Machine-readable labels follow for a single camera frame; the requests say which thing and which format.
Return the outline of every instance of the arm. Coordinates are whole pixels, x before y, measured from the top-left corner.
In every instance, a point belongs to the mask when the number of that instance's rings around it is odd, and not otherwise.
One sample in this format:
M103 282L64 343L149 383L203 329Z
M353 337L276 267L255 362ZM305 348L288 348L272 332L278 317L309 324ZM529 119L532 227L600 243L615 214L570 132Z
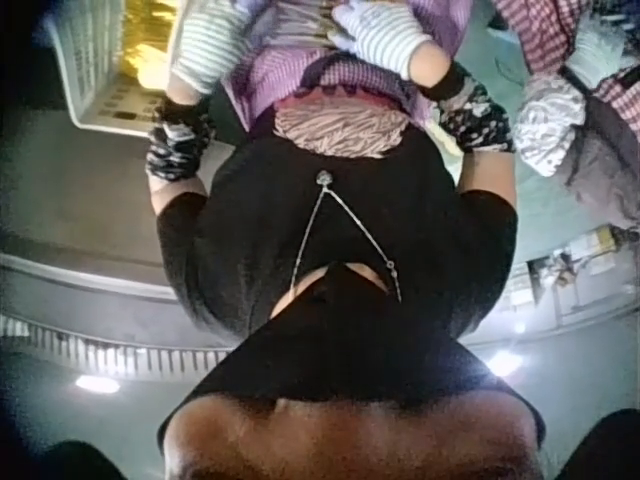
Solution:
M156 215L182 193L206 196L197 177L211 137L206 101L216 83L248 52L245 33L266 5L266 0L250 5L209 0L188 9L166 96L150 132L147 175Z
M432 42L414 52L410 75L427 98L438 102L441 126L465 153L458 190L493 192L515 207L514 149L505 110Z
M338 48L412 80L438 102L442 127L467 154L460 192L489 191L515 205L513 142L504 109L424 33L407 4L352 0L332 13L348 33L329 34Z
M186 82L184 82L183 80L181 80L179 77L175 75L171 75L169 79L169 85L167 87L166 97L167 97L167 101L173 104L171 105L171 108L174 109L174 111L179 110L177 115L180 115L183 118L185 116L192 117L194 115L195 110L197 109L198 104L203 99L203 95L200 92L198 92L196 89L194 89L189 84L187 84ZM161 112L159 114L159 117L160 117L159 123L161 124L162 116L163 116L163 113L162 113L163 108L161 107L160 110ZM150 151L147 161L155 160L156 162L158 162L159 159L157 158L154 158L151 160L149 159L149 157L152 155L154 155L154 152ZM191 161L192 162L197 161L199 166L199 159L194 158L194 159L191 159ZM198 167L192 167L189 170L193 170L194 168L195 170L197 170ZM191 178L181 178L181 179L171 181L167 178L162 178L163 177L162 174L154 175L152 173L152 170L153 170L152 168L147 168L147 178L149 183L149 192L151 194L151 204L153 206L153 211L158 216L162 213L165 207L169 205L169 203L171 203L173 199L177 198L183 193L189 192L189 193L202 195L205 197L207 196L207 191L204 188L204 184L202 183L202 180L200 180L200 178L197 175L194 175Z

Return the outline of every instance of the hand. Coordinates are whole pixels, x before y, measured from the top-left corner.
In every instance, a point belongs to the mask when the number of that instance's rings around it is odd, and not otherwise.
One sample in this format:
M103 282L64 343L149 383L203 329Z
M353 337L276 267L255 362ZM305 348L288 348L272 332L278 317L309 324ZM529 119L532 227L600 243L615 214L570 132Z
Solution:
M350 0L333 9L334 20L349 34L329 32L336 47L409 80L413 52L432 37L422 31L406 3Z
M583 16L578 24L575 50L566 66L589 89L624 68L625 36L621 30L598 19Z
M269 0L194 0L187 7L171 73L208 95L250 50L251 26L267 15Z

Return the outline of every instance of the ceiling light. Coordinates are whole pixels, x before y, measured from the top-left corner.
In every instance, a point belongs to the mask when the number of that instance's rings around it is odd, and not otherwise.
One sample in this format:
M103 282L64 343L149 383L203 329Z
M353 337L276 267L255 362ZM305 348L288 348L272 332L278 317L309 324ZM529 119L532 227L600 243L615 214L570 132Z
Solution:
M487 366L498 377L508 377L518 368L522 366L522 357L511 353L508 350L499 350L491 360L487 362Z
M92 375L80 375L76 380L76 386L93 393L116 393L120 390L120 384L112 378Z
M516 332L518 335L522 335L524 332L527 331L527 324L524 322L517 322L513 326L513 331Z

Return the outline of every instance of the yellow object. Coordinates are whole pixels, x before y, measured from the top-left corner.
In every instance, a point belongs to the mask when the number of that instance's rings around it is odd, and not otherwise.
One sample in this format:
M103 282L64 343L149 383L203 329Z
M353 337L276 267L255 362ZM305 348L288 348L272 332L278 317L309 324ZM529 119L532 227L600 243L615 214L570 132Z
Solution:
M143 88L162 90L168 80L167 46L180 0L126 0L120 70Z

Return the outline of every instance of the neck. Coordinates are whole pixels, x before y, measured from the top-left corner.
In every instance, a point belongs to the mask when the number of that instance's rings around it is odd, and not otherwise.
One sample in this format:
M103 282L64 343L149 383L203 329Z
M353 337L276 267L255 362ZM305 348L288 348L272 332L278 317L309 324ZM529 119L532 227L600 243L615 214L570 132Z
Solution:
M380 276L367 265L363 263L347 263L346 265L358 275L366 278L378 288L387 292L387 287L385 286ZM280 300L278 300L278 302L276 303L276 306L273 307L270 318L273 318L280 312L282 312L282 310L287 308L287 306L291 302L293 302L296 297L301 295L307 288L309 288L310 285L324 277L327 273L327 268L328 267L322 267L313 270L312 272L305 275L293 288L285 292L285 294L282 295L282 297L280 297Z

